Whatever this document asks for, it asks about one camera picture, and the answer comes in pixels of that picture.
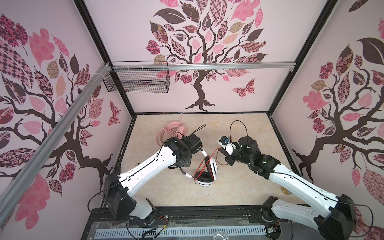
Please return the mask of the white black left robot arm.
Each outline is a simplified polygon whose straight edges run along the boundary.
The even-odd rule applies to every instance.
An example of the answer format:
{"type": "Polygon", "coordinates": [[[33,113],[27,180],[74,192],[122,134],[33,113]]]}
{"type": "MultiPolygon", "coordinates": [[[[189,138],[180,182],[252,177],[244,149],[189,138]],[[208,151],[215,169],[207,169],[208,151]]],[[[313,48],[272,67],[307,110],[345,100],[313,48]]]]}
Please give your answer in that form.
{"type": "Polygon", "coordinates": [[[195,134],[182,138],[172,137],[154,155],[133,169],[119,175],[109,174],[105,178],[106,191],[103,195],[113,218],[121,221],[128,217],[137,217],[146,224],[153,222],[156,208],[149,199],[136,198],[136,193],[170,166],[189,167],[192,156],[199,152],[207,156],[200,138],[195,134]]]}

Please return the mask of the white black headphones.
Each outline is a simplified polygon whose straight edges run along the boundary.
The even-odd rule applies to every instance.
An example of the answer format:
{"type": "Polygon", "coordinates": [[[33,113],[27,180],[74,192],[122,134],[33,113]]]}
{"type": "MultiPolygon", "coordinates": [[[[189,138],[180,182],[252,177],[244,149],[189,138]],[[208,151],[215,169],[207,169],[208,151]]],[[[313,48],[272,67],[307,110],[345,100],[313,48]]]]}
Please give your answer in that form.
{"type": "Polygon", "coordinates": [[[204,155],[204,159],[200,163],[198,169],[193,175],[187,173],[182,167],[179,167],[182,174],[189,179],[194,180],[201,187],[209,187],[217,179],[218,166],[216,159],[208,155],[204,150],[200,150],[204,155]]]}

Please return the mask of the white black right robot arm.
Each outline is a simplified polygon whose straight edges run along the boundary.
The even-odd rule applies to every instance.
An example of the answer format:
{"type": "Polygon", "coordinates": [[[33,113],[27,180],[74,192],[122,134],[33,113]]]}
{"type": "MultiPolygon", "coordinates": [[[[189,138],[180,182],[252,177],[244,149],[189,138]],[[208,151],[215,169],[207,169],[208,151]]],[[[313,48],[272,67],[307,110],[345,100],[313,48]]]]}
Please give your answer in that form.
{"type": "Polygon", "coordinates": [[[353,200],[337,196],[303,179],[276,158],[261,153],[258,143],[251,137],[230,142],[223,136],[218,141],[220,152],[232,166],[243,163],[255,174],[287,189],[306,205],[287,203],[270,196],[262,205],[260,215],[266,222],[286,219],[317,230],[327,240],[347,240],[356,226],[353,200]]]}

